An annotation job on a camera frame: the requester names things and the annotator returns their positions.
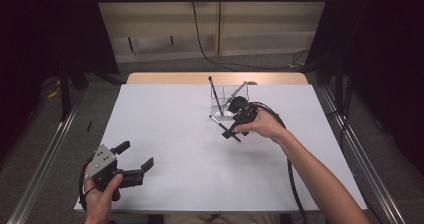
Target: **white tabletop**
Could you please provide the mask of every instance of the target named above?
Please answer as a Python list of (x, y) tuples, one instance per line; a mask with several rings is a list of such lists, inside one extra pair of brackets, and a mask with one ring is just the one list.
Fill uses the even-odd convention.
[[(250, 86), (250, 101), (279, 113), (287, 128), (365, 203), (309, 85)], [(118, 168), (155, 165), (142, 186), (121, 189), (119, 211), (286, 212), (297, 210), (286, 156), (272, 141), (250, 133), (225, 139), (209, 118), (209, 85), (123, 85), (103, 136), (109, 148), (129, 140)], [(233, 121), (223, 121), (230, 127)], [(303, 182), (295, 182), (305, 210), (318, 210)], [(75, 209), (81, 210), (77, 203)]]

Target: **person's left hand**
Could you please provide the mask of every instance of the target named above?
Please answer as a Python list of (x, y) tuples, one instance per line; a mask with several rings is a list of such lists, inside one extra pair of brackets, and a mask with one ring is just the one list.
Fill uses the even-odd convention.
[(103, 224), (109, 222), (112, 208), (112, 195), (121, 184), (122, 178), (122, 174), (114, 176), (103, 192), (95, 188), (96, 184), (93, 179), (87, 180), (84, 184), (84, 190), (86, 192), (89, 191), (85, 197), (85, 201), (87, 202), (86, 224)]

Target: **human arm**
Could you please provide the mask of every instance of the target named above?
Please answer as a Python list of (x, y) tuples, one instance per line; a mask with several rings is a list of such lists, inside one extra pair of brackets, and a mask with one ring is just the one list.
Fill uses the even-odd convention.
[(234, 131), (254, 131), (277, 143), (330, 223), (369, 223), (343, 184), (271, 114), (259, 109), (253, 122), (239, 125)]
[(84, 189), (89, 191), (86, 195), (87, 215), (85, 224), (104, 224), (110, 219), (112, 208), (113, 192), (119, 187), (122, 182), (122, 174), (117, 174), (109, 182), (106, 189), (102, 192), (98, 190), (93, 179), (88, 179), (84, 184)]

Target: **forearm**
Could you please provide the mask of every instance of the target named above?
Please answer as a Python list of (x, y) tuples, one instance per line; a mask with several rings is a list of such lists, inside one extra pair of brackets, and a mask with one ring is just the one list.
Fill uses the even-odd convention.
[(315, 203), (331, 223), (369, 223), (340, 181), (289, 131), (279, 130), (273, 140), (283, 149)]

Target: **human hand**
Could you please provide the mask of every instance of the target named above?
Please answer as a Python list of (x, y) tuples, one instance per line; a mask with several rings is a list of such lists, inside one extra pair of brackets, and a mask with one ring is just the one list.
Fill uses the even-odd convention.
[(122, 174), (115, 175), (103, 192), (96, 188), (96, 183), (93, 179), (90, 178), (87, 180), (84, 184), (84, 190), (88, 191), (85, 199), (87, 202), (86, 224), (103, 224), (109, 222), (112, 208), (112, 195), (121, 184), (122, 179)]
[(255, 120), (251, 123), (238, 125), (234, 128), (235, 133), (254, 131), (263, 137), (270, 138), (277, 142), (277, 136), (281, 135), (286, 129), (270, 113), (262, 108), (258, 109)]

